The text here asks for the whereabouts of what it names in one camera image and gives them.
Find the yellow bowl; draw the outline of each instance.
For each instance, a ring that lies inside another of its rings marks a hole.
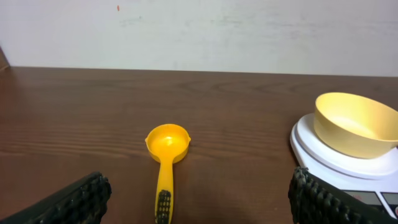
[[[317,136],[343,154],[373,159],[398,145],[398,112],[349,93],[325,93],[315,102]]]

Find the scale platform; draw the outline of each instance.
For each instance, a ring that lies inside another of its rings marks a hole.
[[[313,113],[305,115],[290,135],[300,166],[356,199],[398,218],[398,149],[375,159],[344,155],[317,137],[313,120]]]

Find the ladle handle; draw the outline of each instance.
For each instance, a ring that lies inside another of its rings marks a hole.
[[[157,181],[155,220],[157,224],[170,224],[173,214],[173,161],[160,163]]]

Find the wooden table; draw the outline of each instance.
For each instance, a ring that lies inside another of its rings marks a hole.
[[[99,170],[103,223],[154,223],[159,165],[144,139],[188,130],[173,223],[292,223],[295,122],[328,91],[398,108],[398,78],[13,68],[0,73],[0,218]]]

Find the yellow ladle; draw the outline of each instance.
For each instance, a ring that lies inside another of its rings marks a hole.
[[[187,131],[176,124],[163,124],[153,129],[145,139],[152,158],[160,163],[155,200],[155,221],[170,224],[172,221],[173,163],[184,158],[191,141]]]

